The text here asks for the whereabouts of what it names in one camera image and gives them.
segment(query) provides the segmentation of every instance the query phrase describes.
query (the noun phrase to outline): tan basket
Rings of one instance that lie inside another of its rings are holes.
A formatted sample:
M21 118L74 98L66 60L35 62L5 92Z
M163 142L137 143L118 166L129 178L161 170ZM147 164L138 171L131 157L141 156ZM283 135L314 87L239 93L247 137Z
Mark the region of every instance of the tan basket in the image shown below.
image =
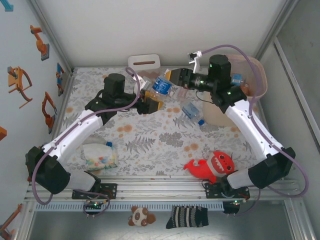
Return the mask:
M257 89L257 81L255 75L250 68L248 62L242 55L226 55L231 63L231 75L241 74L242 78L245 79L246 83L249 84L250 96L247 96L247 99L250 101L252 96ZM267 77L262 64L255 58L249 56L250 61L256 67L258 73L262 78L262 89L261 93L257 98L261 98L268 89ZM204 93L204 100L211 101L211 96L209 92ZM203 102L203 118L207 124L216 125L216 126L226 126L234 127L236 126L234 122L229 119L225 114L223 114L219 107L214 104Z

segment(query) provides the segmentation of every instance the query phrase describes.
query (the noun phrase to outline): brown and white stuffed toy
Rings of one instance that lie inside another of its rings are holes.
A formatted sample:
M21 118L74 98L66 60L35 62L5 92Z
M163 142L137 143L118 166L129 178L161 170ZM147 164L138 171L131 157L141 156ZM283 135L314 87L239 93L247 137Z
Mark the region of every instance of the brown and white stuffed toy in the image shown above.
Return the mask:
M145 227L147 224L153 224L156 221L154 214L149 213L145 207L133 206L131 208L132 216L129 218L130 226Z

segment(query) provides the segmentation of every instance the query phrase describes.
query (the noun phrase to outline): blue bottle cap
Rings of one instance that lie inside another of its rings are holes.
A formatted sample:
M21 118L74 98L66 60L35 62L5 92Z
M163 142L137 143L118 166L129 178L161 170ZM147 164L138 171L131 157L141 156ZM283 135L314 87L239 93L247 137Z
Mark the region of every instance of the blue bottle cap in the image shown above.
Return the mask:
M200 121L198 121L198 124L202 126L203 124L205 124L205 120L201 119Z

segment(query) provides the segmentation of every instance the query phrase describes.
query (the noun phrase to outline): red stuffed shark toy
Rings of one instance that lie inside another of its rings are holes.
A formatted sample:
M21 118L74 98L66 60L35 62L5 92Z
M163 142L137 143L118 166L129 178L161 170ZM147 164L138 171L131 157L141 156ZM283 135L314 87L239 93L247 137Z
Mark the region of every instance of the red stuffed shark toy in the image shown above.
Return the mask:
M194 162L195 160L192 159L183 169L189 169L196 178L209 179L212 184L217 181L217 177L223 177L235 171L232 158L222 151L211 152L208 160L200 159L198 161L198 166L194 165Z

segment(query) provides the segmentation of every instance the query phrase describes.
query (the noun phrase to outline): patterned tablecloth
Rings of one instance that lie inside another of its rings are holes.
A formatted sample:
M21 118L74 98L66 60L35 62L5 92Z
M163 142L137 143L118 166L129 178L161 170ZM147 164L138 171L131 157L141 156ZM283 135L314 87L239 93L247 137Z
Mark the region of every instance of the patterned tablecloth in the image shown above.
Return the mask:
M75 79L61 132L77 118L97 92L104 88L104 78L111 73L125 75L125 91L133 91L135 82L124 67L74 70ZM191 159L207 158L211 151L216 150L232 154L238 170L255 163L255 155L238 128L194 124L180 109L180 102L176 97L179 87L173 86L172 90L173 97L165 100L161 110L148 115L138 115L135 109L118 112L93 133L94 136L112 142L117 148L119 159L118 167L96 171L96 175L190 175L188 170L183 170L186 163ZM203 103L196 98L194 90L189 90L186 98L202 110ZM65 167L70 172L87 169L81 146L65 162Z

